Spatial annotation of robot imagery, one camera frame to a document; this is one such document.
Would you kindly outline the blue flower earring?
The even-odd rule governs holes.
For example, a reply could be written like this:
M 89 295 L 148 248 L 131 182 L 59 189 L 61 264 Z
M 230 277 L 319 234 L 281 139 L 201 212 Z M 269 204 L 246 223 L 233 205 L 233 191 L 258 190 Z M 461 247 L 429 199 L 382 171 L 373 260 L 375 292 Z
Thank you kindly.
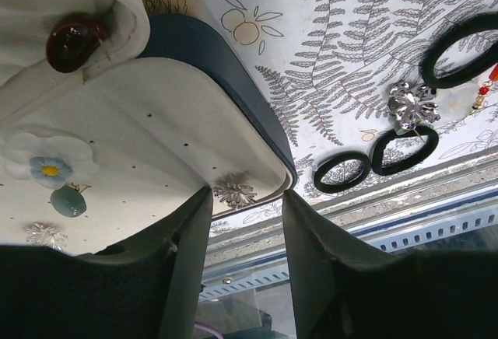
M 3 159 L 4 171 L 11 178 L 33 180 L 50 190 L 89 183 L 100 170 L 91 147 L 68 136 L 14 135 L 3 148 Z

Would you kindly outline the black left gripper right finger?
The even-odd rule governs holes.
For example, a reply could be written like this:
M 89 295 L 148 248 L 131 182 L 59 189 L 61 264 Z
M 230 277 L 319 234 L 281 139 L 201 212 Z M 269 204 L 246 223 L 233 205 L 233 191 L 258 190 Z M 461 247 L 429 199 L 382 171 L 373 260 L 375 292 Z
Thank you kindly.
M 385 253 L 295 191 L 282 223 L 299 338 L 495 338 L 497 254 Z

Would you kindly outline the silver snowflake earring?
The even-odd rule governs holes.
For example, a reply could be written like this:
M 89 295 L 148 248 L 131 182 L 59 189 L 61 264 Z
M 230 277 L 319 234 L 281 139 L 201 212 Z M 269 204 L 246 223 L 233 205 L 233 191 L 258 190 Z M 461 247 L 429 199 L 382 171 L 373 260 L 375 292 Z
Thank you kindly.
M 254 188 L 240 183 L 221 182 L 213 187 L 213 194 L 220 203 L 232 209 L 241 209 L 256 203 Z
M 63 251 L 68 237 L 51 223 L 33 222 L 24 228 L 26 241 L 35 246 L 46 246 L 53 250 Z

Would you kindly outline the silver sequin flower earring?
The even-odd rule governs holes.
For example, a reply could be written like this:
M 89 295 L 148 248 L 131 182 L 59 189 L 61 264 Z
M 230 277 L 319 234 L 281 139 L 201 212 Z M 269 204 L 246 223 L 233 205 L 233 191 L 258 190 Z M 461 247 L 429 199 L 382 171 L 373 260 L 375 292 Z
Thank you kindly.
M 388 110 L 399 134 L 440 120 L 439 106 L 434 103 L 436 95 L 437 90 L 426 84 L 396 82 L 389 88 Z

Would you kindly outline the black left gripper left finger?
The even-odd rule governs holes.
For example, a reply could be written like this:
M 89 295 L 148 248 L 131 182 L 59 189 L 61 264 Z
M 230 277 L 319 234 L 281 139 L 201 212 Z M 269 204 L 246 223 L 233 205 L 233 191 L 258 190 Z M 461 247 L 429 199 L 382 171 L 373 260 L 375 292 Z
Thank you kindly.
M 202 284 L 213 197 L 98 253 L 1 248 L 3 338 L 189 338 Z

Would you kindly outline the floral table mat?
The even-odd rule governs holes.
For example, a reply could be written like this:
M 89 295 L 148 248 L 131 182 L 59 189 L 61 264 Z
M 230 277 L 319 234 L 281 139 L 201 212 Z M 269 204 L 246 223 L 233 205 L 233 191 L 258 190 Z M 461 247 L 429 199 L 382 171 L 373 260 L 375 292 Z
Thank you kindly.
M 233 46 L 293 150 L 297 192 L 329 199 L 313 173 L 329 155 L 367 151 L 391 128 L 387 89 L 418 82 L 430 42 L 497 0 L 143 0 L 150 14 L 205 20 Z

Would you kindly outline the red stone pendant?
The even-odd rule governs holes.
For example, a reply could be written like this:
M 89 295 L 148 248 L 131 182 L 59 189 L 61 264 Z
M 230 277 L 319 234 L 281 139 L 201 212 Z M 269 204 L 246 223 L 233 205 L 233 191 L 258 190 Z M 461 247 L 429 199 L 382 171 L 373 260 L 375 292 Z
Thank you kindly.
M 108 24 L 90 14 L 67 16 L 54 26 L 47 39 L 47 62 L 57 72 L 75 72 L 110 37 L 110 32 Z

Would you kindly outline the cream and navy jewelry box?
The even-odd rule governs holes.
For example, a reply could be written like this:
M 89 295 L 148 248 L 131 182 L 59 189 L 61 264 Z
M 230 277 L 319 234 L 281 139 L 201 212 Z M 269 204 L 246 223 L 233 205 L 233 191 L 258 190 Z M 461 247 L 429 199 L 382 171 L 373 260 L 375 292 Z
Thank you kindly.
M 110 37 L 78 70 L 55 71 L 45 45 L 65 17 L 87 13 Z M 99 173 L 78 190 L 87 210 L 57 213 L 54 190 L 4 171 L 14 135 L 68 136 L 93 150 Z M 246 65 L 205 20 L 150 14 L 143 0 L 1 0 L 1 242 L 29 244 L 24 228 L 55 224 L 63 249 L 102 250 L 167 217 L 204 186 L 254 188 L 256 203 L 229 208 L 214 196 L 212 217 L 281 198 L 296 183 L 289 139 Z

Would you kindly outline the red drop earring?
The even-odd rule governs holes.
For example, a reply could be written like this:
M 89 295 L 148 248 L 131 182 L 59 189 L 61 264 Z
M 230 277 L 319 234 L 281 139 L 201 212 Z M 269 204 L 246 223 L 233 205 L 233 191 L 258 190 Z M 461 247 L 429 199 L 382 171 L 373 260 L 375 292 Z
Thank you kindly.
M 497 68 L 498 65 L 495 64 L 484 81 L 480 82 L 479 78 L 470 81 L 473 86 L 478 86 L 479 89 L 476 92 L 472 108 L 468 115 L 473 115 L 484 107 L 486 98 L 492 92 L 492 87 L 497 84 Z

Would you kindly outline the green stone pendant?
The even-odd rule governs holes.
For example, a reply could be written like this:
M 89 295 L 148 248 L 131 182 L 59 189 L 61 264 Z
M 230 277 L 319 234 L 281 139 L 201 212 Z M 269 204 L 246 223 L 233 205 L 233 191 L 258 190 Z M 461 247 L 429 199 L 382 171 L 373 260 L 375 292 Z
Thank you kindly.
M 87 210 L 83 195 L 73 187 L 63 186 L 51 193 L 50 202 L 53 209 L 67 218 L 76 218 Z

